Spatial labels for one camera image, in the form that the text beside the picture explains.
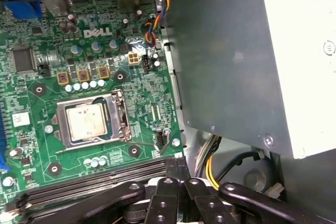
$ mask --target capacitor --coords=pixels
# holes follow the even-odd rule
[[[14,179],[12,177],[5,177],[2,181],[4,187],[10,187],[14,184]]]
[[[68,22],[67,27],[69,28],[70,32],[72,32],[72,33],[77,33],[78,32],[78,27],[72,22]]]
[[[154,68],[158,68],[160,66],[160,62],[157,60],[153,63]]]
[[[106,82],[105,82],[104,80],[102,80],[102,79],[100,79],[100,80],[98,81],[98,86],[100,86],[100,87],[104,87],[105,84],[106,84]]]
[[[128,24],[129,24],[128,19],[124,18],[122,20],[122,28],[124,28],[124,29],[128,28]]]
[[[65,91],[67,91],[68,93],[70,93],[72,91],[72,86],[70,84],[65,86]]]
[[[157,53],[154,53],[153,55],[152,55],[152,60],[153,61],[157,61],[159,59],[159,55],[157,54]]]
[[[59,23],[58,27],[66,34],[70,32],[70,29],[67,27],[67,24],[65,24],[64,22]]]
[[[82,83],[82,89],[87,90],[90,87],[90,85],[85,81]]]
[[[97,82],[96,81],[90,81],[90,87],[95,89],[97,87]]]
[[[69,14],[68,15],[68,20],[70,20],[73,24],[78,24],[78,19],[75,17],[74,14]]]
[[[94,158],[91,160],[91,167],[92,167],[92,168],[96,168],[98,165],[99,165],[99,159],[98,159],[97,157],[94,157]]]
[[[135,18],[137,20],[141,20],[141,18],[142,18],[142,11],[141,10],[137,10],[137,13],[135,14]]]
[[[101,52],[102,51],[100,43],[96,42],[96,41],[91,44],[91,48],[95,52]]]
[[[107,163],[107,157],[106,156],[101,156],[98,161],[100,166],[104,166]]]
[[[77,55],[77,56],[80,56],[82,53],[83,53],[83,49],[77,45],[73,45],[71,48],[70,48],[70,51],[74,54],[74,55]]]
[[[18,156],[20,156],[22,154],[23,154],[23,148],[22,147],[18,147],[18,148],[12,149],[9,152],[9,156],[10,157],[18,157]]]
[[[84,159],[84,161],[83,161],[83,164],[85,165],[85,166],[90,166],[91,165],[91,159],[89,159],[89,158],[87,158],[87,159]]]
[[[112,39],[109,43],[110,48],[112,51],[117,51],[119,49],[118,43],[115,39]]]
[[[80,88],[81,88],[81,85],[80,85],[79,83],[75,83],[75,84],[73,85],[73,88],[74,88],[75,91],[79,91]]]

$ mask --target motherboard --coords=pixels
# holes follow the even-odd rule
[[[154,4],[69,0],[39,19],[0,14],[0,210],[28,189],[183,155]]]

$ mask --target metal power supply casing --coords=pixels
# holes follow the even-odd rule
[[[173,2],[188,126],[294,158],[336,147],[336,0]]]

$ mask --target cpu socket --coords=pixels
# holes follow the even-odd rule
[[[122,90],[57,102],[52,124],[64,151],[131,139]]]

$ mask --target dell logo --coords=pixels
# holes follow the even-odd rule
[[[91,38],[92,36],[94,37],[98,37],[98,36],[110,36],[112,35],[112,33],[110,32],[110,28],[106,27],[105,31],[104,28],[100,28],[100,29],[94,29],[94,30],[84,30],[84,38]]]

